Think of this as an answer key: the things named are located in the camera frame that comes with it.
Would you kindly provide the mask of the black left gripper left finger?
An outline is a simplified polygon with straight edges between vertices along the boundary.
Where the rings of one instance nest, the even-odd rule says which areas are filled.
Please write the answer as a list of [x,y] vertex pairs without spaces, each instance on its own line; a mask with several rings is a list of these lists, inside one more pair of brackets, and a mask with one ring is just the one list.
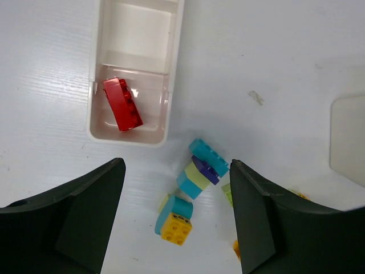
[[1,272],[100,273],[125,170],[116,158],[1,208]]

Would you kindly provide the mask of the yellow rounded lego brick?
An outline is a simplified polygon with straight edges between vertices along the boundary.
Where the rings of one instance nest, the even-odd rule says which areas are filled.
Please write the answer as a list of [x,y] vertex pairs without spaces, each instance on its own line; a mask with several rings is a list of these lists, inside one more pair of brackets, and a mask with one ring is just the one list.
[[297,196],[305,199],[305,200],[310,200],[307,196],[305,196],[303,193],[301,193],[298,190],[294,190],[294,189],[289,188],[289,191],[292,192],[292,193],[294,193],[294,194],[296,194]]

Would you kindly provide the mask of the yellow butterfly lego brick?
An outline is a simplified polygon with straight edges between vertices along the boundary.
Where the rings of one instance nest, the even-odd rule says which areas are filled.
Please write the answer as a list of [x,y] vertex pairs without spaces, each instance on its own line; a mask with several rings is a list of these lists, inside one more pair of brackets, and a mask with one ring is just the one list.
[[233,251],[235,252],[238,260],[241,260],[241,255],[240,255],[240,249],[239,249],[239,245],[238,245],[238,240],[235,240],[233,243]]

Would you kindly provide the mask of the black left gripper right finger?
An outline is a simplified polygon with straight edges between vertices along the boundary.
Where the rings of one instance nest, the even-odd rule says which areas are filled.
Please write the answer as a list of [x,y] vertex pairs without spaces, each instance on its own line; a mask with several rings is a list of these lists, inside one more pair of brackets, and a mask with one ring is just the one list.
[[306,200],[240,160],[230,186],[243,273],[364,272],[364,208]]

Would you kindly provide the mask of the red lego brick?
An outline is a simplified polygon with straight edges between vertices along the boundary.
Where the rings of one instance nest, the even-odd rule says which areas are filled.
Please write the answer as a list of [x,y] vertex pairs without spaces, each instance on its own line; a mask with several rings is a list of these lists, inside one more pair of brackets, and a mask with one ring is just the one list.
[[142,126],[143,121],[125,79],[107,79],[103,85],[119,131],[127,132]]

